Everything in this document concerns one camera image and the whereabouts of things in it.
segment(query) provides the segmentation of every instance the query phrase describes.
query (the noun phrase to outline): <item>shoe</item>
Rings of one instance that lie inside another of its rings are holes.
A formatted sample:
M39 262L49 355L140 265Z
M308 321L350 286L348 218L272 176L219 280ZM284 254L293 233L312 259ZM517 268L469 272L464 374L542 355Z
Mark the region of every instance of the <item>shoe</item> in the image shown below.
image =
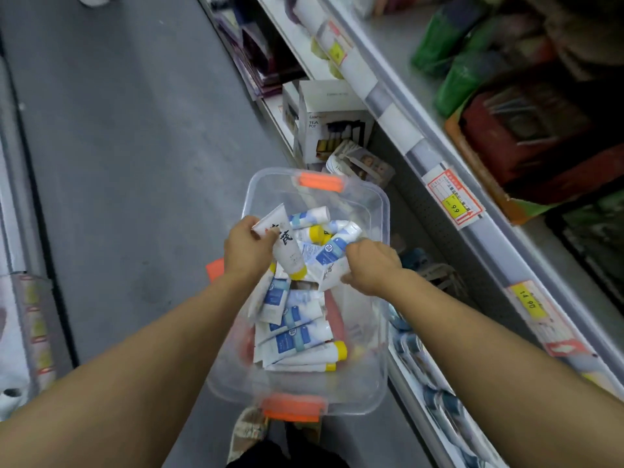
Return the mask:
M238 460L243 453L264 440L268 431L269 418L263 414L262 409L246 408L243 410L232 432L228 464Z
M104 6L108 4L110 0L80 0L84 6L89 6L90 8L97 8L98 6Z

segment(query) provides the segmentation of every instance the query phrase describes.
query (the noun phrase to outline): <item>clear plastic container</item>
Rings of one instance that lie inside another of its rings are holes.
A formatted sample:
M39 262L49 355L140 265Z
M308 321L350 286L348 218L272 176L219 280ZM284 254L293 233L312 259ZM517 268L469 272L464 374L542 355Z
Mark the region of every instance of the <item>clear plastic container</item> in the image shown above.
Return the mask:
M370 239L389 243L390 204L385 192L368 182L297 169L264 169L250 181L243 216L261 218L280 203L289 214L326 205L332 220L352 220ZM331 297L344 323L344 336L332 327L334 337L344 339L349 350L336 372L279 373L253 365L254 323L241 313L208 375L210 389L223 399L260 406L270 417L291 421L367 414L377 408L387 388L388 304L344 284L326 291L326 301Z

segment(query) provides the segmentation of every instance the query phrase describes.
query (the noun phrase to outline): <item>left hand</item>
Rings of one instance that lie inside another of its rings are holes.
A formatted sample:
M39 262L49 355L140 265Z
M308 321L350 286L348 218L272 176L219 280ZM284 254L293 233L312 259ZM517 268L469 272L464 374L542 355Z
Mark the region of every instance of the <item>left hand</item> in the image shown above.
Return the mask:
M260 238L252 227L258 222L255 216L246 216L230 230L225 240L225 273L245 276L259 281L273 260L273 245L280 230L271 228Z

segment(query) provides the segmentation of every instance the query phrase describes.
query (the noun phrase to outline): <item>aisle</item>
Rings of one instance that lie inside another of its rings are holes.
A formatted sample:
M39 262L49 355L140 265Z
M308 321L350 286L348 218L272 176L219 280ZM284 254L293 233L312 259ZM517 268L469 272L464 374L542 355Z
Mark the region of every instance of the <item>aisle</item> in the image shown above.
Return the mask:
M197 0L0 0L0 16L89 361L200 290L250 177L288 164ZM166 466L223 465L240 409L204 389ZM374 414L328 420L324 442L354 467L429 466L390 393Z

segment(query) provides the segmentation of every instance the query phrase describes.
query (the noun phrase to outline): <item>sandal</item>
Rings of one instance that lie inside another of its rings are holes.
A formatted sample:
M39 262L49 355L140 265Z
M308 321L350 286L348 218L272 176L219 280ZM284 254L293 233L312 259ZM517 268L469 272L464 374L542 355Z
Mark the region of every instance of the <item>sandal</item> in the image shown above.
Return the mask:
M264 440L269 430L269 418L262 409L246 408L238 416L230 441L228 463L238 460L256 443Z

